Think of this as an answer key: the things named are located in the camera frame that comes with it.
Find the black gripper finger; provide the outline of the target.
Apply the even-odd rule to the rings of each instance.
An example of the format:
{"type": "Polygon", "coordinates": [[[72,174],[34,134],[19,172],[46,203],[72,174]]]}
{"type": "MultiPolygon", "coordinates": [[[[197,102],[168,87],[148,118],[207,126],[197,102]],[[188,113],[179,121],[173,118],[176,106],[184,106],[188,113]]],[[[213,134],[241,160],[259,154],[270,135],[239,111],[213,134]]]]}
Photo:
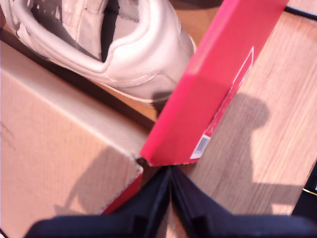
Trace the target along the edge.
{"type": "Polygon", "coordinates": [[[154,238],[169,206],[170,169],[161,168],[133,196],[127,188],[108,205],[101,238],[154,238]]]}
{"type": "Polygon", "coordinates": [[[232,215],[200,190],[177,166],[171,167],[172,203],[190,238],[227,238],[232,215]]]}

